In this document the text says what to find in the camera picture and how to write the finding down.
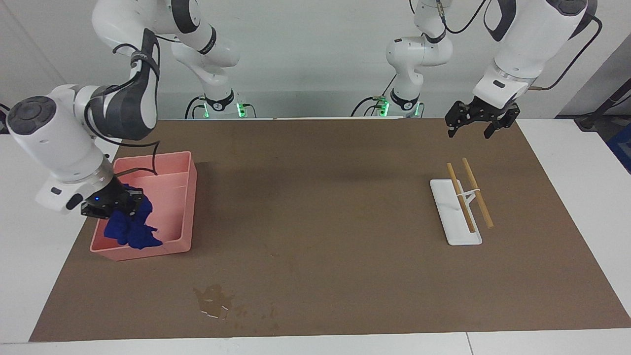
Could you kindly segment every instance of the pink bin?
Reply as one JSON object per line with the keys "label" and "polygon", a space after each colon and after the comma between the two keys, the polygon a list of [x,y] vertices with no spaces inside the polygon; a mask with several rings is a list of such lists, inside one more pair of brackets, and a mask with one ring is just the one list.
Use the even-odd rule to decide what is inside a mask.
{"label": "pink bin", "polygon": [[[114,162],[114,172],[135,167],[151,167],[151,156],[119,158]],[[90,251],[120,261],[183,253],[191,249],[197,185],[197,170],[191,153],[156,155],[156,171],[158,176],[147,171],[136,171],[121,176],[120,179],[124,184],[144,190],[153,204],[153,212],[147,219],[147,225],[158,229],[153,236],[163,244],[142,250],[128,245],[121,246],[116,239],[103,235],[107,221],[101,219],[97,222],[97,228],[92,236]]]}

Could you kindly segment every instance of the brown table surface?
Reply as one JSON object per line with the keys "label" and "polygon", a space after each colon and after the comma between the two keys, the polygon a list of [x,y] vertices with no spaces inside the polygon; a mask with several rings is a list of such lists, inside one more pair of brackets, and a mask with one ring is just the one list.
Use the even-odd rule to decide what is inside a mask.
{"label": "brown table surface", "polygon": [[[198,170],[192,250],[113,262],[88,220],[31,340],[631,327],[519,128],[483,129],[161,121],[146,141]],[[429,187],[451,161],[468,188],[462,157],[496,225],[480,246],[446,243]]]}

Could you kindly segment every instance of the blue cloth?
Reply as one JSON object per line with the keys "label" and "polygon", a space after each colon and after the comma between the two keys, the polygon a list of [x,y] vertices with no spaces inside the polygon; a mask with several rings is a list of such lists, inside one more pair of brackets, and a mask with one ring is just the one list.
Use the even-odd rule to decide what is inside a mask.
{"label": "blue cloth", "polygon": [[120,210],[114,210],[105,226],[103,234],[107,238],[116,239],[120,245],[129,244],[134,249],[148,246],[160,246],[162,242],[153,237],[157,229],[145,223],[149,214],[153,212],[153,205],[147,197],[143,199],[136,214],[127,215]]}

